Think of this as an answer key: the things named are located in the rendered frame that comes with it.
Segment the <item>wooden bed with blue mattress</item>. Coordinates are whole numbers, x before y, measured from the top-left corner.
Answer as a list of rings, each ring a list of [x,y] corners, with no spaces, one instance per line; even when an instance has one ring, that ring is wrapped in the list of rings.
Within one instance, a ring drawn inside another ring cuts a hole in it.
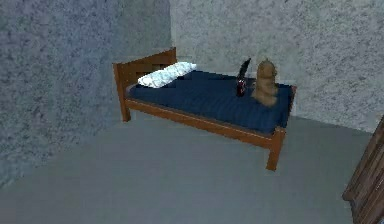
[[[274,171],[296,88],[280,84],[277,103],[266,107],[251,97],[250,85],[238,95],[234,76],[192,69],[161,88],[139,82],[176,63],[176,49],[171,48],[113,65],[122,120],[129,121],[134,109],[265,148],[269,151],[266,168]]]

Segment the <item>dark red and black instrument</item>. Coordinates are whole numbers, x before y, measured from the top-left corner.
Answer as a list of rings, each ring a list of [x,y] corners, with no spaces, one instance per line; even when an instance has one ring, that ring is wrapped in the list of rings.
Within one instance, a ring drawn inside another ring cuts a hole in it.
[[[248,66],[250,64],[251,59],[248,58],[246,61],[244,61],[240,67],[239,73],[237,75],[237,84],[236,84],[236,96],[242,97],[245,93],[245,86],[246,86],[246,72],[248,69]]]

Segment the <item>white pillow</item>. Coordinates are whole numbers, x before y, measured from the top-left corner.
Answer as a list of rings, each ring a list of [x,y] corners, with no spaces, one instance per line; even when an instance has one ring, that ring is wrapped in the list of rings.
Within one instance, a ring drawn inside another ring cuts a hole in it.
[[[138,79],[138,83],[145,87],[161,88],[178,77],[184,76],[195,70],[197,65],[189,62],[176,62],[164,69],[151,72]]]

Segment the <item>brown teddy bear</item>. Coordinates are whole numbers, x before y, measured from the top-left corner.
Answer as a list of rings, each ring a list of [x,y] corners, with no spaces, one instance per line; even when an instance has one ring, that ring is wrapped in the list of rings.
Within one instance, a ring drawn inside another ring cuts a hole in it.
[[[258,65],[251,96],[264,106],[272,107],[277,102],[276,75],[276,67],[270,60],[265,59]]]

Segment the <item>brown wooden cupboard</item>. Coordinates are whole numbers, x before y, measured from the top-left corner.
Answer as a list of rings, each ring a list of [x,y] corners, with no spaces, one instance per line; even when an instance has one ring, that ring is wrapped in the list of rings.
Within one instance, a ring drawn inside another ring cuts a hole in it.
[[[384,219],[384,116],[342,194],[351,206],[353,224]]]

